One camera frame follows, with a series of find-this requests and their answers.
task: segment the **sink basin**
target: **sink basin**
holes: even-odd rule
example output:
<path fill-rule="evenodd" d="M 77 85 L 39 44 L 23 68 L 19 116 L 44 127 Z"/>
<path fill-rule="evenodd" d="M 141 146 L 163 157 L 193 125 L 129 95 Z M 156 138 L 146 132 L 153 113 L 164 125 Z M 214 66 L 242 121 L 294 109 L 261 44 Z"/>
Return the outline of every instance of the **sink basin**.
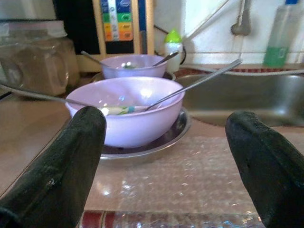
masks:
<path fill-rule="evenodd" d="M 183 86 L 204 75 L 183 76 Z M 268 126 L 304 126 L 304 77 L 221 75 L 189 91 L 183 106 L 195 119 L 225 125 L 236 110 L 252 111 Z"/>

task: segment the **countertop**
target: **countertop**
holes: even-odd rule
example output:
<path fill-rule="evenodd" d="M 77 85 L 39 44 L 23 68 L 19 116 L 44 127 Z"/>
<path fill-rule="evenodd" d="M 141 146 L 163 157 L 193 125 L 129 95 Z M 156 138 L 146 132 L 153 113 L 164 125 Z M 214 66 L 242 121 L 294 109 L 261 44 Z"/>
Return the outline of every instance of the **countertop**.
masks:
<path fill-rule="evenodd" d="M 15 95 L 0 102 L 0 196 L 69 120 L 61 103 Z M 304 152 L 304 128 L 275 127 Z M 162 158 L 132 167 L 99 163 L 85 210 L 200 214 L 256 213 L 224 127 L 192 119 Z"/>

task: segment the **plastic bottle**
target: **plastic bottle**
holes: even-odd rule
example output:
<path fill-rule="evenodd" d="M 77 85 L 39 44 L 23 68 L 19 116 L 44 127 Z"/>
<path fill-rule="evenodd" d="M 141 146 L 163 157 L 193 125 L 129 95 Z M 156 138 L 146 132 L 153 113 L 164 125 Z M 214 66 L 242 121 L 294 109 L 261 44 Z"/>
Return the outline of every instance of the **plastic bottle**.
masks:
<path fill-rule="evenodd" d="M 180 35 L 174 29 L 165 38 L 164 51 L 165 55 L 174 51 L 179 51 L 177 56 L 169 59 L 167 62 L 168 72 L 173 73 L 178 71 L 181 63 L 182 42 Z"/>
<path fill-rule="evenodd" d="M 301 16 L 301 8 L 297 3 L 298 0 L 286 0 L 285 5 L 277 9 L 264 57 L 267 67 L 282 67 L 286 61 Z"/>

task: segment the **plastic container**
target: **plastic container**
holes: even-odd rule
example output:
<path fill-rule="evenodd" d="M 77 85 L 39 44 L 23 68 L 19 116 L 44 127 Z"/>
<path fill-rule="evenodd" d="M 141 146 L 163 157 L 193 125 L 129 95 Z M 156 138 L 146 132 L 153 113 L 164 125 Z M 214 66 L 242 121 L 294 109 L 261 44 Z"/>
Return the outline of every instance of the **plastic container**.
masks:
<path fill-rule="evenodd" d="M 165 38 L 164 44 L 165 55 L 174 51 L 179 51 L 179 54 L 167 61 L 167 71 L 170 73 L 176 72 L 180 68 L 182 54 L 182 40 L 180 35 L 173 29 Z"/>
<path fill-rule="evenodd" d="M 80 74 L 62 21 L 0 23 L 0 65 L 7 83 L 60 95 Z"/>
<path fill-rule="evenodd" d="M 301 16 L 301 7 L 297 2 L 297 0 L 286 0 L 285 5 L 277 9 L 264 57 L 264 65 L 267 67 L 282 67 L 285 64 Z"/>

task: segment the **plastic bowl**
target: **plastic bowl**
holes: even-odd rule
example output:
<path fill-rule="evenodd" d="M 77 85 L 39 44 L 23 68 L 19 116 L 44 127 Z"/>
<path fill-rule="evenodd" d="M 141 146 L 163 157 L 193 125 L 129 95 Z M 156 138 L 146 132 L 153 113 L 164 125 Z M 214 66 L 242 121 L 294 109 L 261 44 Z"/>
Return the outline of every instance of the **plastic bowl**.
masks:
<path fill-rule="evenodd" d="M 152 66 L 162 59 L 163 57 L 161 56 L 152 55 L 115 56 L 102 60 L 102 63 L 109 67 L 101 65 L 101 69 L 106 79 L 131 76 L 163 77 L 166 71 L 167 62 L 163 62 L 157 66 Z M 122 68 L 122 63 L 127 62 L 131 62 L 136 68 Z"/>
<path fill-rule="evenodd" d="M 67 98 L 92 105 L 131 106 L 151 105 L 179 90 L 182 85 L 157 77 L 122 77 L 84 85 Z M 112 147 L 134 148 L 148 144 L 165 134 L 178 117 L 184 93 L 164 101 L 160 107 L 146 112 L 106 116 L 105 144 Z M 66 103 L 71 116 L 82 108 Z"/>

